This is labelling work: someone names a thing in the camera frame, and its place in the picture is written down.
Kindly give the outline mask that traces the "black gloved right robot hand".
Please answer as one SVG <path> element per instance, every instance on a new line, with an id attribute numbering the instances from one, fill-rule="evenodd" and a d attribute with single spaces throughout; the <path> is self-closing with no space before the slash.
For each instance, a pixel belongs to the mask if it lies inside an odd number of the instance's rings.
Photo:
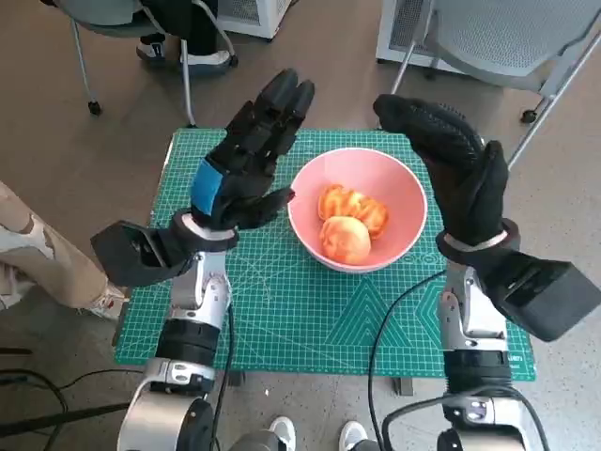
<path id="1" fill-rule="evenodd" d="M 448 235 L 477 246 L 502 233 L 508 167 L 499 141 L 484 142 L 440 104 L 382 94 L 373 109 L 381 128 L 404 134 L 424 162 Z"/>

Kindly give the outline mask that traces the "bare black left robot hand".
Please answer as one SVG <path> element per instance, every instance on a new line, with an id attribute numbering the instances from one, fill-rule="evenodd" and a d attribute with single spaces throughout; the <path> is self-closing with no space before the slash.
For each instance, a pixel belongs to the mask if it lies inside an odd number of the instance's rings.
<path id="1" fill-rule="evenodd" d="M 213 230 L 253 229 L 272 221 L 295 196 L 273 191 L 278 159 L 297 137 L 316 92 L 293 69 L 280 71 L 226 126 L 225 138 L 202 160 L 191 188 L 194 220 Z"/>

